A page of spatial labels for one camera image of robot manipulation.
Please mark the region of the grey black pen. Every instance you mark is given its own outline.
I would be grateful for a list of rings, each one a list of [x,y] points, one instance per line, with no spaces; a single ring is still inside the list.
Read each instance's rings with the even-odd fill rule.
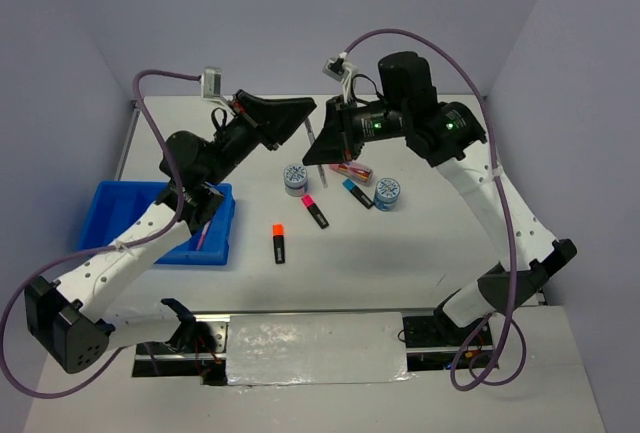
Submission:
[[[307,134],[307,137],[308,137],[308,140],[309,140],[309,144],[310,144],[310,146],[313,146],[315,141],[316,141],[316,136],[315,136],[315,133],[314,133],[314,130],[313,130],[313,127],[312,127],[312,124],[311,124],[311,121],[310,121],[309,118],[306,118],[304,120],[304,127],[305,127],[306,134]],[[319,178],[320,178],[320,181],[322,183],[323,188],[327,189],[329,187],[329,185],[328,185],[328,181],[327,181],[327,178],[326,178],[326,173],[325,173],[324,167],[321,164],[317,164],[316,165],[316,169],[318,171]]]

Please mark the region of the orange-red pen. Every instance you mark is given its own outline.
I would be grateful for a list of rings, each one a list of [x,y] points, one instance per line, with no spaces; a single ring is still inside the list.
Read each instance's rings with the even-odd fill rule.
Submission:
[[[211,226],[211,222],[210,222],[210,221],[209,221],[209,222],[207,222],[207,223],[204,225],[204,227],[203,227],[203,229],[202,229],[202,232],[201,232],[201,235],[200,235],[200,238],[199,238],[198,243],[197,243],[197,245],[196,245],[196,250],[195,250],[195,251],[200,251],[200,250],[202,249],[202,247],[203,247],[203,245],[204,245],[204,243],[205,243],[205,240],[206,240],[206,237],[207,237],[208,231],[209,231],[209,229],[210,229],[210,226]]]

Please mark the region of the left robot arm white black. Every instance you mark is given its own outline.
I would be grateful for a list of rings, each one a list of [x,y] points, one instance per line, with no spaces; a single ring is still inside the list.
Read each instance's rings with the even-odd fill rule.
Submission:
[[[126,230],[54,281],[37,276],[25,288],[28,330],[62,369],[84,371],[116,347],[105,318],[114,300],[170,250],[187,242],[223,204],[217,185],[253,150],[277,150],[316,107],[310,97],[264,99],[244,90],[217,103],[223,119],[202,138],[178,131],[166,140],[159,168],[169,181]]]

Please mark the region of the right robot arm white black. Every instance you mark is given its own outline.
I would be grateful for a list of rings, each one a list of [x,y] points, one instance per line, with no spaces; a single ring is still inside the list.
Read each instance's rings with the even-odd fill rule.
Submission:
[[[495,267],[436,307],[434,329],[442,342],[457,344],[481,318],[506,312],[512,265],[514,304],[521,306],[576,256],[574,243],[544,227],[493,164],[489,136],[471,110],[439,101],[426,59],[411,51],[382,58],[382,90],[371,102],[356,99],[357,70],[344,55],[329,59],[323,71],[340,82],[342,92],[327,101],[323,128],[304,165],[355,160],[367,142],[402,137],[455,188],[498,254]]]

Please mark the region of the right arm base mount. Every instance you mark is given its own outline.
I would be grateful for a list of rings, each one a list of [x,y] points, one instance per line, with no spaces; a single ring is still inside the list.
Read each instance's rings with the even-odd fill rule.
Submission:
[[[410,372],[450,370],[454,357],[479,320],[452,333],[440,331],[433,315],[403,316],[403,328],[397,339],[405,345],[407,369]],[[484,368],[493,352],[493,338],[488,326],[474,337],[462,353],[456,366],[466,369],[475,361],[475,368]]]

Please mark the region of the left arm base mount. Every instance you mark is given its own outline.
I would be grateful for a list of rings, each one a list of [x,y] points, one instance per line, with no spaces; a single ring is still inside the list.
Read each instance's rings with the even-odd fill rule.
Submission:
[[[226,386],[230,318],[194,313],[174,298],[161,300],[178,326],[164,342],[146,342],[135,349],[133,378],[198,378],[202,385]]]

